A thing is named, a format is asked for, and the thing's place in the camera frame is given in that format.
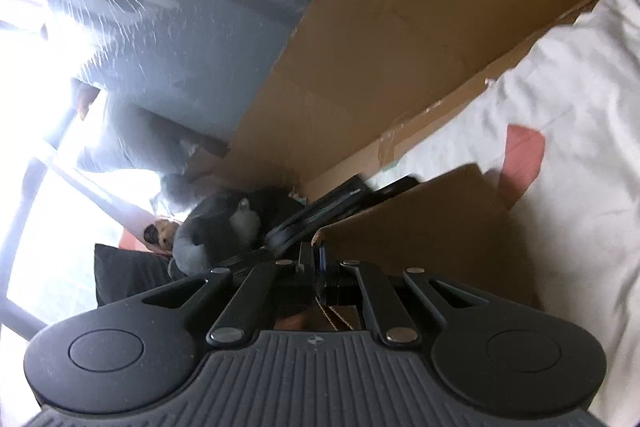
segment white bed sheet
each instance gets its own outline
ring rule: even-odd
[[[426,180],[468,162],[496,183],[506,176],[498,188],[524,232],[545,310],[604,346],[607,376],[591,412],[613,427],[637,425],[640,0],[601,0],[572,26],[553,28],[372,181]]]

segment cardboard box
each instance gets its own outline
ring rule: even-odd
[[[373,174],[594,0],[314,0],[210,168],[311,199]]]

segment cardboard flap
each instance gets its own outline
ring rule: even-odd
[[[336,259],[410,266],[530,305],[533,279],[507,208],[478,166],[464,165],[318,230]]]
[[[486,79],[498,78],[506,70],[516,67],[529,53],[533,44],[550,28],[556,25],[572,24],[580,13],[593,9],[597,1],[583,0],[574,9],[556,19],[546,28],[535,31],[507,53],[496,58],[443,100],[427,107],[413,118],[389,128],[376,141],[353,153],[317,178],[300,185],[300,193],[313,201],[324,196],[329,190],[355,174],[361,173],[364,177],[370,177],[385,165],[399,160],[404,153],[452,120],[473,99],[479,96],[486,89]]]
[[[311,180],[581,0],[314,0],[231,142]]]

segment stuffed animal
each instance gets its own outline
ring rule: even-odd
[[[267,232],[302,208],[282,188],[251,193],[219,190],[196,206],[178,227],[175,264],[184,274],[194,275],[260,248]]]
[[[174,236],[180,224],[169,219],[158,219],[146,227],[144,239],[150,245],[156,245],[165,253],[174,251]]]

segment black pillow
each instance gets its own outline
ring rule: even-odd
[[[95,245],[95,298],[98,306],[172,282],[169,260],[161,255]]]

